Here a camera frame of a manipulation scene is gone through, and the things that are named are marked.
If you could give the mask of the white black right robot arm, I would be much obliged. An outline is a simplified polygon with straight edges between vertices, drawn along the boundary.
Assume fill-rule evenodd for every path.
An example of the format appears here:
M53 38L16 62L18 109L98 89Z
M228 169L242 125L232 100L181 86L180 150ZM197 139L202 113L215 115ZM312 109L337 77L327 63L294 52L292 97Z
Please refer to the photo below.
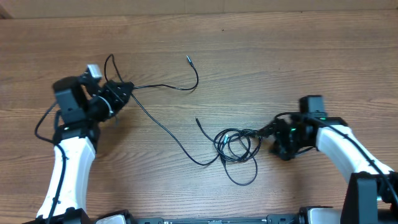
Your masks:
M332 161L348 184L342 209L302 207L296 214L268 215L267 223L397 223L397 172L373 156L348 123L330 117L321 95L299 99L299 111L280 113L256 135L272 136L272 152L288 161L311 149Z

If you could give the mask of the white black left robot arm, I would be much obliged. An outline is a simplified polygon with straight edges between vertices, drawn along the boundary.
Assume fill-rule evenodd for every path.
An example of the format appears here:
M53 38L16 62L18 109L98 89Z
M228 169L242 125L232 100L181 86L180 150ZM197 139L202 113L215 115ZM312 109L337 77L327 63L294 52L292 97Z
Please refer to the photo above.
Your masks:
M117 115L134 89L131 82L82 75L53 84L59 110L55 114L55 162L46 197L34 223L89 223L86 193L100 138L99 124Z

